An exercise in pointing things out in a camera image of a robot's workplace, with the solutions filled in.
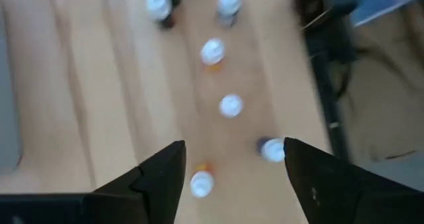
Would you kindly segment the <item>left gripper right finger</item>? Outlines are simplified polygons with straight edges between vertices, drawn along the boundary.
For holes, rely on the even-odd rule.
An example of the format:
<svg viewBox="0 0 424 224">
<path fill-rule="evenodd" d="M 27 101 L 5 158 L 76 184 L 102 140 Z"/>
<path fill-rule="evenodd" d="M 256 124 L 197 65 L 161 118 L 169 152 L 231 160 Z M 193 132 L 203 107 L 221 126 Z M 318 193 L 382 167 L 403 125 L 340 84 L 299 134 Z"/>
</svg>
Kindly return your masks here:
<svg viewBox="0 0 424 224">
<path fill-rule="evenodd" d="M 309 223 L 423 224 L 423 192 L 301 140 L 284 140 L 288 177 Z"/>
</svg>

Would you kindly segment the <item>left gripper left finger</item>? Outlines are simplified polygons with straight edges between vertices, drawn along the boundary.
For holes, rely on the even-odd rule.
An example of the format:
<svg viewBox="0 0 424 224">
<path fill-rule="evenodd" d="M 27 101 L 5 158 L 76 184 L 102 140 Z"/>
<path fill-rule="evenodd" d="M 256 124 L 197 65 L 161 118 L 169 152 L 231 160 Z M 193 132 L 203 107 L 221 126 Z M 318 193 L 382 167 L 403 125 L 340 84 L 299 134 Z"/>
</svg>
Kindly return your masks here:
<svg viewBox="0 0 424 224">
<path fill-rule="evenodd" d="M 92 192 L 3 194 L 1 223 L 173 223 L 186 167 L 186 144 L 174 141 Z"/>
</svg>

